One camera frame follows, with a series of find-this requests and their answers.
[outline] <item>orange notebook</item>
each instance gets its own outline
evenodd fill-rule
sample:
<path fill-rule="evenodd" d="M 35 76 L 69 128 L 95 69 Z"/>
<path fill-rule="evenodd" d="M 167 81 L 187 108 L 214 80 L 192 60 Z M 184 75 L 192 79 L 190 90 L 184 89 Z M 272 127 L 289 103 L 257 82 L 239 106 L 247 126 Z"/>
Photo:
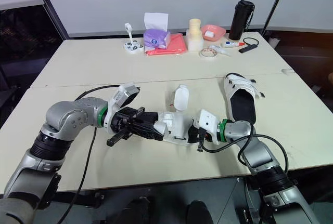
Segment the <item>orange notebook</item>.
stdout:
<path fill-rule="evenodd" d="M 155 50 L 146 51 L 147 55 L 159 54 L 182 54 L 186 52 L 186 44 L 181 33 L 171 34 L 171 40 L 166 49 L 155 48 Z"/>

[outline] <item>glue bottle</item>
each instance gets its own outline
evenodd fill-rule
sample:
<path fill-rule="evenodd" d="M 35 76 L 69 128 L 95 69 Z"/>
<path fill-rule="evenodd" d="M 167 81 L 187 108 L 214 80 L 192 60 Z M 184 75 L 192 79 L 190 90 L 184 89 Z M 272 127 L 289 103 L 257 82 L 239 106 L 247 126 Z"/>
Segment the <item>glue bottle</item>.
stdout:
<path fill-rule="evenodd" d="M 244 42 L 235 42 L 235 41 L 226 41 L 221 44 L 223 47 L 237 47 L 237 46 L 243 46 L 245 45 Z"/>
<path fill-rule="evenodd" d="M 203 37 L 200 30 L 201 20 L 190 19 L 189 29 L 186 31 L 188 51 L 201 51 L 203 49 Z"/>

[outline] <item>black insole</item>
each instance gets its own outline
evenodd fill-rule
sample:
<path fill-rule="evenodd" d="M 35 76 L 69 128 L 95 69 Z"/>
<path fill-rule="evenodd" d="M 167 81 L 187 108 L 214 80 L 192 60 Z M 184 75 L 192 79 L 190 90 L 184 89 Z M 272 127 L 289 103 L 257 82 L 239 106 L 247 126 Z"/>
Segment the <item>black insole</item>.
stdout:
<path fill-rule="evenodd" d="M 235 121 L 244 120 L 255 124 L 254 99 L 244 89 L 237 90 L 230 99 Z"/>

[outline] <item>purple package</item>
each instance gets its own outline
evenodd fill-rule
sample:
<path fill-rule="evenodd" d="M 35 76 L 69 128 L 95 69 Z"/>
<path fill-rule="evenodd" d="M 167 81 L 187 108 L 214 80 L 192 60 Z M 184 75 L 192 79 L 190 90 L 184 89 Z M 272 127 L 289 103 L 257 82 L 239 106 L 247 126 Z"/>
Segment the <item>purple package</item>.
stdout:
<path fill-rule="evenodd" d="M 144 33 L 145 50 L 166 49 L 170 43 L 170 31 L 148 29 Z"/>

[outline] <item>black charger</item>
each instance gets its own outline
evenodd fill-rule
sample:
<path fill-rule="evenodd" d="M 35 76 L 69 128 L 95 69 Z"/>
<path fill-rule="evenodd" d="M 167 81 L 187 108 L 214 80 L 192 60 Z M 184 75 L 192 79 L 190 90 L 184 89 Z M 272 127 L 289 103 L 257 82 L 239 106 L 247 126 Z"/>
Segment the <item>black charger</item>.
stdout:
<path fill-rule="evenodd" d="M 256 43 L 256 44 L 249 44 L 248 42 L 245 41 L 246 39 L 252 39 L 252 40 L 256 41 L 257 43 Z M 238 50 L 241 54 L 243 54 L 243 53 L 245 53 L 245 52 L 247 52 L 247 51 L 250 51 L 250 50 L 252 50 L 252 49 L 255 49 L 255 48 L 257 48 L 258 45 L 259 45 L 259 40 L 257 40 L 256 38 L 250 38 L 250 37 L 247 37 L 247 38 L 244 38 L 244 39 L 243 39 L 243 42 L 244 42 L 245 44 L 247 44 L 248 46 L 247 46 L 247 47 L 244 47 L 244 48 L 242 48 L 242 49 L 240 49 L 240 50 Z"/>

